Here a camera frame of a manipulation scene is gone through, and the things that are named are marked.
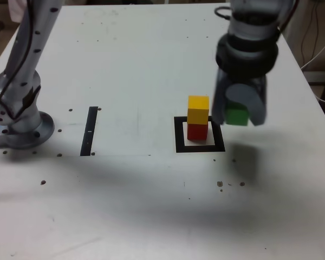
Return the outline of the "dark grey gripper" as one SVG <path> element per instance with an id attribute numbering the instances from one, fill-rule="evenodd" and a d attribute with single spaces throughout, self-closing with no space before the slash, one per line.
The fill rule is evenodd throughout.
<path id="1" fill-rule="evenodd" d="M 213 121 L 217 125 L 223 125 L 225 121 L 225 97 L 228 101 L 243 105 L 249 112 L 249 119 L 254 126 L 265 123 L 267 117 L 267 79 L 265 76 L 249 78 L 227 74 L 218 69 L 211 109 Z"/>

